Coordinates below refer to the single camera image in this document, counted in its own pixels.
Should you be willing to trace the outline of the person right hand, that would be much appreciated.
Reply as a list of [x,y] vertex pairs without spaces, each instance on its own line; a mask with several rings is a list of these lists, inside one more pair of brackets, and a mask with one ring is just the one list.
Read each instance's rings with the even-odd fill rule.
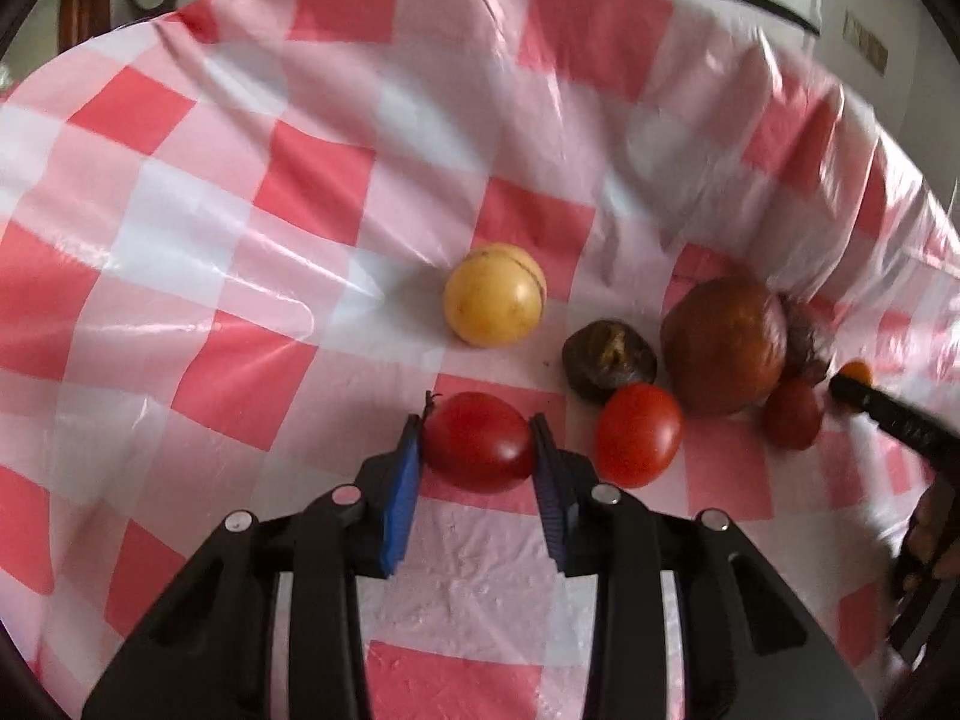
[[957,500],[952,486],[939,476],[921,494],[890,571],[889,589],[893,600],[905,598],[924,578],[953,580],[958,577],[958,536],[952,541],[944,536],[947,517]]

